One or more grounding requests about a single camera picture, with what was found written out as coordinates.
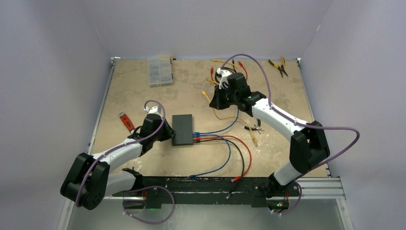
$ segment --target pliers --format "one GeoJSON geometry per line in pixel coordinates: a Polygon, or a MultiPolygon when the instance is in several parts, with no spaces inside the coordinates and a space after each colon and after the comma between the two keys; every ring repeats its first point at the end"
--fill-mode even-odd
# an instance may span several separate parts
{"type": "Polygon", "coordinates": [[[282,56],[282,65],[278,66],[275,65],[270,59],[268,59],[268,62],[270,63],[270,65],[272,65],[273,67],[277,68],[279,70],[279,72],[281,73],[281,76],[283,77],[283,73],[285,73],[285,75],[288,77],[288,74],[285,71],[285,58],[282,56]]]}

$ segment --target robotic arm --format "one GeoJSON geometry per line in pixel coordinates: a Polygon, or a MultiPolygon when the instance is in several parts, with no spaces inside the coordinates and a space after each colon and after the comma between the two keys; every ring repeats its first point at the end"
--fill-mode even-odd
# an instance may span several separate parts
{"type": "MultiPolygon", "coordinates": [[[[262,120],[290,141],[289,161],[268,177],[266,197],[277,196],[292,181],[309,172],[329,157],[330,151],[323,130],[296,125],[296,123],[308,124],[308,122],[290,115],[273,103],[269,105],[264,94],[250,90],[244,75],[241,73],[231,74],[229,71],[223,71],[220,74],[222,75],[221,80],[219,85],[215,86],[210,107],[220,110],[226,109],[230,105],[237,105],[240,111],[262,120]],[[273,108],[294,122],[281,116],[273,108]]],[[[120,145],[107,151],[92,156],[86,153],[79,154],[62,184],[61,195],[72,201],[77,201],[80,206],[88,210],[92,210],[105,196],[143,188],[143,176],[134,170],[123,169],[116,174],[110,175],[110,173],[125,162],[145,154],[152,148],[155,141],[165,141],[175,135],[175,131],[168,125],[167,121],[164,121],[162,128],[156,134],[145,139],[158,129],[162,119],[159,106],[154,106],[148,110],[139,133],[134,132],[120,145]],[[133,143],[134,140],[142,138],[144,140],[141,142],[133,143]],[[83,186],[83,178],[91,165],[98,161],[97,159],[100,161],[95,164],[83,186]]],[[[321,126],[317,121],[310,124],[321,126]]]]}
{"type": "Polygon", "coordinates": [[[104,156],[107,151],[110,151],[109,154],[96,164],[91,175],[88,177],[80,194],[79,204],[88,210],[92,210],[105,196],[110,196],[120,191],[142,188],[142,175],[134,170],[123,169],[119,173],[109,174],[127,161],[144,155],[152,148],[155,141],[165,141],[175,135],[175,131],[165,120],[162,128],[152,137],[136,144],[127,145],[129,142],[151,135],[161,122],[160,107],[154,106],[148,110],[139,133],[134,132],[122,143],[104,152],[92,156],[86,153],[79,154],[62,184],[61,195],[75,201],[85,173],[94,161],[100,156],[104,156]]]}
{"type": "MultiPolygon", "coordinates": [[[[236,105],[240,111],[267,123],[291,143],[289,162],[269,176],[268,198],[283,191],[294,179],[309,172],[329,157],[330,150],[323,130],[297,126],[296,122],[302,124],[308,122],[292,116],[273,103],[269,105],[264,94],[251,92],[241,73],[221,77],[220,84],[214,88],[214,97],[209,106],[221,110],[230,105],[236,105]],[[295,123],[275,112],[273,108],[292,118],[295,123]]],[[[322,126],[317,121],[310,125],[322,126]]]]}

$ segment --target gray wall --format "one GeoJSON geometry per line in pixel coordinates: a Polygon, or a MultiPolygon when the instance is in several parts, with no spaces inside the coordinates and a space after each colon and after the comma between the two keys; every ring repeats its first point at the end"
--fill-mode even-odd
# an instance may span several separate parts
{"type": "MultiPolygon", "coordinates": [[[[316,119],[361,132],[333,161],[355,229],[405,229],[406,1],[335,0],[301,68],[316,119]]],[[[333,152],[354,134],[328,132],[333,152]]]]}
{"type": "Polygon", "coordinates": [[[3,0],[0,31],[0,228],[55,229],[109,56],[79,0],[3,0]]]}
{"type": "Polygon", "coordinates": [[[84,0],[111,56],[301,57],[332,0],[84,0]]]}

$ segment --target black wire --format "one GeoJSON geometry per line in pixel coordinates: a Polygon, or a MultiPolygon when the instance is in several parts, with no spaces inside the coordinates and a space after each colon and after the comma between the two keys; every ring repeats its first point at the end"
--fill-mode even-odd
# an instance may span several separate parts
{"type": "Polygon", "coordinates": [[[138,126],[137,128],[134,129],[134,132],[136,133],[142,126],[138,126]]]}
{"type": "Polygon", "coordinates": [[[237,73],[237,71],[235,71],[235,70],[233,70],[232,68],[229,68],[229,67],[224,66],[221,69],[226,69],[226,70],[230,71],[231,73],[237,73]]]}
{"type": "Polygon", "coordinates": [[[234,69],[234,72],[237,73],[236,67],[234,65],[233,65],[233,69],[234,69]]]}
{"type": "Polygon", "coordinates": [[[252,130],[258,130],[261,128],[261,120],[257,119],[257,121],[258,121],[258,127],[251,127],[252,130]]]}
{"type": "MultiPolygon", "coordinates": [[[[212,140],[223,140],[223,139],[216,138],[216,139],[209,139],[209,140],[199,140],[199,142],[207,142],[207,141],[212,141],[212,140]]],[[[225,140],[228,141],[228,142],[230,142],[231,144],[233,144],[233,145],[237,148],[238,152],[240,153],[241,161],[242,161],[241,178],[237,181],[237,183],[234,184],[234,187],[231,188],[231,190],[228,192],[228,197],[229,197],[229,196],[231,196],[231,194],[233,193],[233,191],[234,191],[235,188],[237,187],[238,183],[242,180],[242,177],[244,176],[244,168],[245,168],[245,165],[244,165],[244,157],[243,157],[243,155],[242,155],[242,152],[241,152],[240,148],[239,148],[234,142],[232,142],[232,141],[230,141],[230,140],[228,140],[228,139],[225,139],[225,140]]]]}

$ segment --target plywood board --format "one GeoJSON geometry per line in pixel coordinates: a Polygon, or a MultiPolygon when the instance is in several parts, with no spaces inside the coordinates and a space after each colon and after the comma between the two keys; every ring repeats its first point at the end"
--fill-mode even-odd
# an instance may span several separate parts
{"type": "MultiPolygon", "coordinates": [[[[248,71],[248,84],[252,91],[267,95],[267,87],[259,67],[253,61],[243,61],[248,71]]],[[[303,120],[312,121],[307,104],[301,75],[296,62],[287,61],[285,70],[289,77],[282,78],[279,71],[267,61],[261,61],[271,84],[272,101],[280,108],[303,120]]],[[[193,130],[209,132],[222,129],[232,123],[229,120],[217,120],[207,99],[202,95],[206,91],[211,98],[214,84],[210,78],[210,68],[220,66],[218,62],[209,60],[176,60],[172,63],[173,84],[171,86],[150,88],[147,81],[146,60],[119,60],[114,71],[108,91],[104,110],[100,118],[92,153],[104,151],[122,142],[129,132],[122,124],[118,114],[124,111],[137,127],[142,125],[146,116],[143,110],[148,99],[160,101],[167,113],[168,123],[172,123],[172,115],[193,114],[193,130]]],[[[235,116],[237,107],[218,111],[220,117],[235,116]]],[[[240,113],[251,126],[256,119],[240,113]]],[[[258,146],[255,147],[250,134],[243,123],[236,123],[222,134],[234,135],[244,140],[252,152],[252,166],[247,176],[267,177],[289,159],[289,141],[273,128],[263,123],[265,130],[261,134],[255,132],[258,146]]],[[[243,151],[244,160],[248,165],[248,151],[238,144],[243,151]]],[[[149,176],[189,176],[217,169],[227,160],[228,147],[225,142],[206,142],[193,146],[173,147],[171,141],[156,142],[154,147],[138,159],[131,160],[122,168],[132,168],[143,175],[149,176]]],[[[221,170],[207,176],[238,176],[241,174],[241,157],[232,147],[229,163],[221,170]]],[[[326,177],[326,170],[320,167],[308,176],[326,177]]]]}

